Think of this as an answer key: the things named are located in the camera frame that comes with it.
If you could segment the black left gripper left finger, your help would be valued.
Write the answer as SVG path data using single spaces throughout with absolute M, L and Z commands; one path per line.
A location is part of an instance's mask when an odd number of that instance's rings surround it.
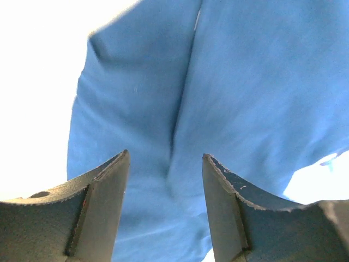
M 122 151 L 29 198 L 1 202 L 1 261 L 111 261 L 129 170 Z

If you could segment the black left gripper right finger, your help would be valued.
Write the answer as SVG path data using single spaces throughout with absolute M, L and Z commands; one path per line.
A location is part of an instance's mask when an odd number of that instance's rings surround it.
M 347 200 L 285 200 L 208 154 L 202 178 L 216 261 L 348 261 Z

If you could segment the dark blue printed t-shirt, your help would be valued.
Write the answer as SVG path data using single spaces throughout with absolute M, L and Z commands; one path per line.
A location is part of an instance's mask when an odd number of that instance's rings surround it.
M 203 154 L 281 196 L 347 147 L 348 1 L 141 1 L 88 39 L 67 174 L 128 150 L 112 260 L 201 261 Z

